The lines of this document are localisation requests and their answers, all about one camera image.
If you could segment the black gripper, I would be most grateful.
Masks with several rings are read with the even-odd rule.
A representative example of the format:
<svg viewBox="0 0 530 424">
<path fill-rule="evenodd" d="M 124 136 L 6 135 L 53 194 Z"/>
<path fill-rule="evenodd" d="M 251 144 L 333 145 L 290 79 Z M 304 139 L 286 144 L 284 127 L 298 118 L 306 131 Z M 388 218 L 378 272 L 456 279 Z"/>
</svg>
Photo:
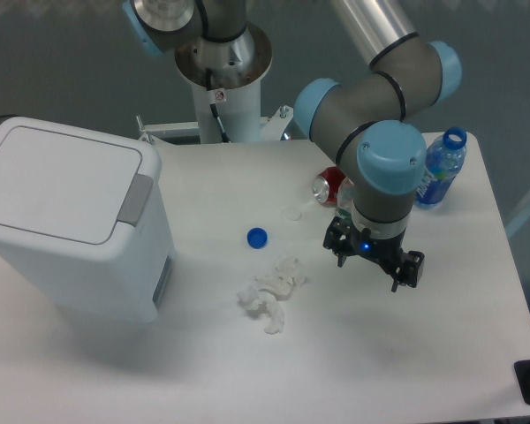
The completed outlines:
<svg viewBox="0 0 530 424">
<path fill-rule="evenodd" d="M 425 255 L 419 251 L 404 252 L 402 241 L 405 231 L 392 238 L 376 238 L 366 228 L 357 230 L 351 223 L 335 216 L 330 222 L 322 245 L 337 257 L 337 266 L 342 268 L 348 257 L 359 256 L 389 269 L 392 277 L 391 291 L 399 286 L 416 288 L 423 273 Z"/>
</svg>

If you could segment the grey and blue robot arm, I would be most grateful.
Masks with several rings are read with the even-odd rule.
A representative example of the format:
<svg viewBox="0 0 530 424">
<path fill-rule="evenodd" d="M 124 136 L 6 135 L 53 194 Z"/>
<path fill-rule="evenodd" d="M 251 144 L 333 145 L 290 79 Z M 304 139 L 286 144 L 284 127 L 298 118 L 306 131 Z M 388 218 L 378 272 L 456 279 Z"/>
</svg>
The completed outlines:
<svg viewBox="0 0 530 424">
<path fill-rule="evenodd" d="M 423 136 L 411 115 L 452 95 L 462 69 L 444 42 L 424 42 L 397 1 L 332 4 L 370 73 L 357 86 L 317 79 L 299 94 L 299 129 L 353 182 L 352 217 L 334 218 L 324 246 L 340 261 L 359 256 L 377 264 L 395 287 L 415 287 L 424 256 L 405 252 L 415 192 L 425 168 Z M 261 96 L 236 98 L 269 70 L 268 37 L 251 23 L 243 1 L 126 1 L 125 15 L 145 49 L 173 51 L 198 104 L 204 143 L 260 137 Z"/>
</svg>

